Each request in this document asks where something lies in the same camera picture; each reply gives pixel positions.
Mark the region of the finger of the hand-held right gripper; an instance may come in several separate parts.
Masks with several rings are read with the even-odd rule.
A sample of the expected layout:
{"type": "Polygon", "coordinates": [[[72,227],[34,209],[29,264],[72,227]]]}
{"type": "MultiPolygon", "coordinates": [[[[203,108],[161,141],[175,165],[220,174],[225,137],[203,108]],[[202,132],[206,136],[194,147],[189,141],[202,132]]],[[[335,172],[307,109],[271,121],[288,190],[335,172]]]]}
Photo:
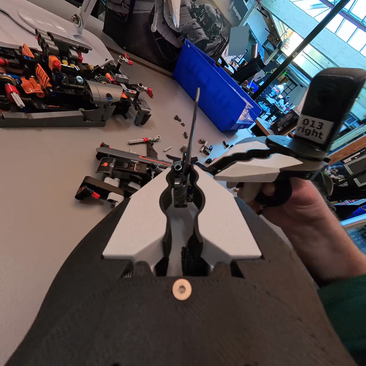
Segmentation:
{"type": "Polygon", "coordinates": [[[268,158],[271,156],[268,146],[261,141],[244,141],[236,144],[227,153],[222,155],[219,162],[249,161],[253,158],[268,158]]]}
{"type": "Polygon", "coordinates": [[[218,172],[214,179],[231,183],[274,182],[283,168],[295,167],[302,161],[282,154],[272,154],[269,158],[253,158],[238,161],[218,172]]]}

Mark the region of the white book stand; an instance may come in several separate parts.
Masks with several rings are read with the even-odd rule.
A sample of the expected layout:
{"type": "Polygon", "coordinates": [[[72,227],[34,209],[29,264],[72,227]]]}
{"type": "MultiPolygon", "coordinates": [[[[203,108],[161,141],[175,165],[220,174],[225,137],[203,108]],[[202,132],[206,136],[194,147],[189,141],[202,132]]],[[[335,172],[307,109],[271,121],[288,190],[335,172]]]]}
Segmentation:
{"type": "Polygon", "coordinates": [[[0,1],[0,8],[1,47],[18,48],[26,44],[29,48],[41,51],[35,34],[35,29],[39,29],[87,45],[91,50],[82,53],[82,57],[88,64],[95,66],[112,59],[112,55],[97,36],[87,30],[83,30],[82,34],[77,33],[71,21],[29,1],[0,1]]]}

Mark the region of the lego car chassis model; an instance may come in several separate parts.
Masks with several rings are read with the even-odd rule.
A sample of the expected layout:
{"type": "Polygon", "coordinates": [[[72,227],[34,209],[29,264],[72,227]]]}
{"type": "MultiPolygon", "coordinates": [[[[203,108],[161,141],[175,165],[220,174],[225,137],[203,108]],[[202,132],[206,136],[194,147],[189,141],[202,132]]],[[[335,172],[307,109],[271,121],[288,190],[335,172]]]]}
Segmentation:
{"type": "Polygon", "coordinates": [[[153,92],[122,72],[123,63],[133,65],[128,54],[93,66],[82,57],[88,45],[38,29],[35,37],[41,50],[1,44],[1,128],[104,127],[130,108],[136,126],[147,123],[151,108],[142,93],[153,92]]]}

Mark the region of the person's right forearm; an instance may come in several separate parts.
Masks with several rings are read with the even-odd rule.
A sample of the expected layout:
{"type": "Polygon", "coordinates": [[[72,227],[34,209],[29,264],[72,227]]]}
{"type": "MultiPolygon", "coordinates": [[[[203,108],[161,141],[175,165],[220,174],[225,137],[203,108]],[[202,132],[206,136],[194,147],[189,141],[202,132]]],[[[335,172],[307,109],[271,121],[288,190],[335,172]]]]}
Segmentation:
{"type": "Polygon", "coordinates": [[[365,254],[336,220],[283,231],[318,283],[318,296],[336,334],[357,365],[366,365],[365,254]]]}

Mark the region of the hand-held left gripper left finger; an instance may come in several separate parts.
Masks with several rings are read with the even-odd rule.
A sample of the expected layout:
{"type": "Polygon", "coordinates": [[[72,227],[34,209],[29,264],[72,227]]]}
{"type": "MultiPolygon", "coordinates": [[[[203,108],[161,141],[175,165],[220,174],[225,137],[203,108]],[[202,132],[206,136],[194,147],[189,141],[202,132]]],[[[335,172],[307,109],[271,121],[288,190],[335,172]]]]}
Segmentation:
{"type": "Polygon", "coordinates": [[[167,217],[160,198],[168,188],[165,169],[134,193],[103,251],[105,259],[161,260],[167,217]]]}

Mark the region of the black steel column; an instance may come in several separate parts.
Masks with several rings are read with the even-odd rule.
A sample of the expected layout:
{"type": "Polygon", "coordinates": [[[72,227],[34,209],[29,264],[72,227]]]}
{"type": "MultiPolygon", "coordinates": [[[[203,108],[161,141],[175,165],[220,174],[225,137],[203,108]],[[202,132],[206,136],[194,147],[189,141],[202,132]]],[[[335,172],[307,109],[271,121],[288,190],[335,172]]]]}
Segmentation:
{"type": "Polygon", "coordinates": [[[297,57],[297,55],[304,50],[304,48],[326,27],[326,25],[332,21],[332,19],[339,14],[346,6],[348,0],[341,0],[332,7],[330,12],[323,18],[322,21],[315,26],[315,28],[306,36],[306,38],[294,49],[294,51],[277,67],[277,69],[271,74],[271,76],[265,80],[258,90],[252,95],[254,100],[257,100],[259,96],[270,86],[270,84],[282,74],[286,67],[297,57]]]}

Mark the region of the person's right hand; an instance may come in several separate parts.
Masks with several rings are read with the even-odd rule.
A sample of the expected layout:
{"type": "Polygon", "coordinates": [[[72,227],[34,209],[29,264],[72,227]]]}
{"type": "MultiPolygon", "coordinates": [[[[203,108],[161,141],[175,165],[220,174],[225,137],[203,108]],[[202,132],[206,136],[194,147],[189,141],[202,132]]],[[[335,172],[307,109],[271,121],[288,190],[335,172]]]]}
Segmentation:
{"type": "Polygon", "coordinates": [[[334,234],[340,228],[339,221],[316,186],[297,177],[292,177],[290,183],[292,194],[283,205],[264,207],[255,199],[247,204],[279,227],[294,247],[301,240],[315,241],[334,234]]]}

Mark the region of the grey black lego door assembly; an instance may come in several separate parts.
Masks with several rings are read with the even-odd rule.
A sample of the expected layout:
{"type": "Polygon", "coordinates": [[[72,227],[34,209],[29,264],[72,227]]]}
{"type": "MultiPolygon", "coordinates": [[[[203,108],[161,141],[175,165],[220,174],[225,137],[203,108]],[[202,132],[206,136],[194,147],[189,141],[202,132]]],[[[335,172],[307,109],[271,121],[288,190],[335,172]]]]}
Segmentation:
{"type": "Polygon", "coordinates": [[[105,201],[112,207],[130,198],[172,165],[164,160],[113,149],[105,143],[96,148],[96,159],[99,162],[96,174],[99,174],[100,178],[85,176],[75,194],[75,199],[105,201]]]}

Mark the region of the blue storage bin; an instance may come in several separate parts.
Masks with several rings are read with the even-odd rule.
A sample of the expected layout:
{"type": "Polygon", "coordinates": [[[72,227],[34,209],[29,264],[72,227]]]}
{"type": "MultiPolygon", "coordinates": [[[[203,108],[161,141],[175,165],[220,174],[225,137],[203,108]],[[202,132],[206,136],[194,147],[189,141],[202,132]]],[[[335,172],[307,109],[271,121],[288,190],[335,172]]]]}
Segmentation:
{"type": "Polygon", "coordinates": [[[244,109],[243,96],[251,98],[215,61],[185,39],[173,78],[195,99],[200,88],[198,106],[221,131],[240,130],[237,120],[244,109]]]}

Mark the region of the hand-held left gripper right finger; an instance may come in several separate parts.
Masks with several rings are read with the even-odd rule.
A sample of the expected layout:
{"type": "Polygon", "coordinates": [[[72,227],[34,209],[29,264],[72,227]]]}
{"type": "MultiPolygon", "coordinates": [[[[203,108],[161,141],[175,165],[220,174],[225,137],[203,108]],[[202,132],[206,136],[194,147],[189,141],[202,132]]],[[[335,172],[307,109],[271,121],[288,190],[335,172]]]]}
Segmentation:
{"type": "Polygon", "coordinates": [[[203,239],[203,259],[259,259],[262,253],[235,197],[200,167],[196,186],[203,193],[198,231],[203,239]]]}

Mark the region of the dark grey lego beam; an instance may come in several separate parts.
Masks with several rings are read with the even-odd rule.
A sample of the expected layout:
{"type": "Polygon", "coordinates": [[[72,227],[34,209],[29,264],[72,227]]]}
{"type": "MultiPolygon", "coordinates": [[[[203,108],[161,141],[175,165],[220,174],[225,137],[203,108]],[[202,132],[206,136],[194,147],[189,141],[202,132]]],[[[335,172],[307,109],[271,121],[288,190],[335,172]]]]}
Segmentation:
{"type": "Polygon", "coordinates": [[[173,160],[173,203],[175,208],[186,208],[189,202],[193,202],[197,174],[193,169],[193,163],[197,158],[189,158],[185,168],[183,159],[173,160]]]}

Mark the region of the clear plastic parts bags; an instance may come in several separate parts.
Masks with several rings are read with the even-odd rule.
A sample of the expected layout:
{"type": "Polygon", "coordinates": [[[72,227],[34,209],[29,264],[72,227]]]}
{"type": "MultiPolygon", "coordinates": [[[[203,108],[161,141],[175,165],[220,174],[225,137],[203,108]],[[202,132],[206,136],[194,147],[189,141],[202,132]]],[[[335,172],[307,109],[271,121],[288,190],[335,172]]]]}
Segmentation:
{"type": "Polygon", "coordinates": [[[240,129],[249,128],[257,119],[262,109],[256,104],[251,98],[245,99],[243,96],[240,97],[244,101],[244,109],[237,120],[240,129]]]}

